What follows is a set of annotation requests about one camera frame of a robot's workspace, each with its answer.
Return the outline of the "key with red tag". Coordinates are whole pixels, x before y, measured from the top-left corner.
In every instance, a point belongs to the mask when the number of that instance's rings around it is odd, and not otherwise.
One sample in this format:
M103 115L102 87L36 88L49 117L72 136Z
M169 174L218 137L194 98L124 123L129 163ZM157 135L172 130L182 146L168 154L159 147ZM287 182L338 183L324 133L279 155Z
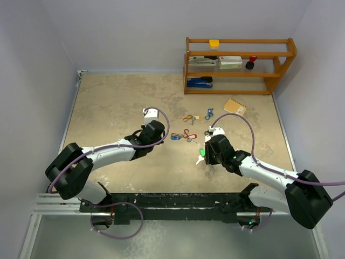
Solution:
M191 134L187 136L187 142L196 144L197 142L195 139L197 138L197 134Z

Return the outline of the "key with green tag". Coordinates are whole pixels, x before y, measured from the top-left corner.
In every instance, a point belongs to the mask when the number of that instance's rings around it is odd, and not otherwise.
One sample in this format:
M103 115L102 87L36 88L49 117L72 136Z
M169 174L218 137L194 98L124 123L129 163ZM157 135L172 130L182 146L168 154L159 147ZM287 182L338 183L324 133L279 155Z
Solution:
M196 161L196 165L198 165L201 161L204 161L205 160L205 149L203 148L200 148L199 149L199 156L198 156L198 159Z

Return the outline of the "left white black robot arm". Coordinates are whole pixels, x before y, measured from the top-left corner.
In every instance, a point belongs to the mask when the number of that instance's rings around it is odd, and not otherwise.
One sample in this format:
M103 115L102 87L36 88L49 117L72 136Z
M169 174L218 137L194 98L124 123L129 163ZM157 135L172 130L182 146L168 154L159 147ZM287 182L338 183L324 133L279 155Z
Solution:
M164 135L165 126L153 120L112 144L80 147L75 142L70 143L45 171L50 188L55 188L64 200L77 197L104 212L111 206L111 194L103 184L90 181L90 174L101 167L146 156L161 143Z

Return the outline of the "key with light blue tag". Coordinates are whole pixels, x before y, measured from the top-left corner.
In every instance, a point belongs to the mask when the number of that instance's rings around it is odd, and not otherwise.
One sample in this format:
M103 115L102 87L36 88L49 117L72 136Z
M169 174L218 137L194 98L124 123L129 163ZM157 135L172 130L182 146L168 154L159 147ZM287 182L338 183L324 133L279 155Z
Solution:
M184 138L184 136L182 135L172 135L171 137L171 140L181 140Z

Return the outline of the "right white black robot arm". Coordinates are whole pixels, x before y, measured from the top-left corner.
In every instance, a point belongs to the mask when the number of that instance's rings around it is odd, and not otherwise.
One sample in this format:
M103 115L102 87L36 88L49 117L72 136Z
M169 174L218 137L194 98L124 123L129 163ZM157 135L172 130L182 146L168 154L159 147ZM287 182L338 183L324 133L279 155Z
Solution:
M207 135L204 144L206 164L222 165L229 173L263 183L240 197L240 206L245 211L255 207L276 209L290 214L299 225L313 229L333 205L332 198L311 171L298 173L272 167L246 151L235 150L222 134Z

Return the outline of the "orange red carabiner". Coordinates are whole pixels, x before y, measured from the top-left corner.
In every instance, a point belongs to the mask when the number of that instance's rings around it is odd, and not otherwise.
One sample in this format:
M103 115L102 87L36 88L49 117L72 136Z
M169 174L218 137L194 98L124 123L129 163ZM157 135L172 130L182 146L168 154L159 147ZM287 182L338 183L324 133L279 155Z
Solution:
M186 117L183 118L183 121L184 121L184 122L187 122L188 120L192 119L192 117L193 117L193 116L192 116L191 114L190 114L190 115L187 115Z

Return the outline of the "key with yellow tag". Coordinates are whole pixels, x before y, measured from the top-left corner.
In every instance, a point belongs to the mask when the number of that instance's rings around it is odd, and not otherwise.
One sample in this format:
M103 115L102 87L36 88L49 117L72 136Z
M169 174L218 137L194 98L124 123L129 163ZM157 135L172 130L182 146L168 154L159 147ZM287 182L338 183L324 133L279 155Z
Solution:
M195 121L197 120L201 120L202 117L200 115L195 115L191 117L191 125L193 125L195 123Z

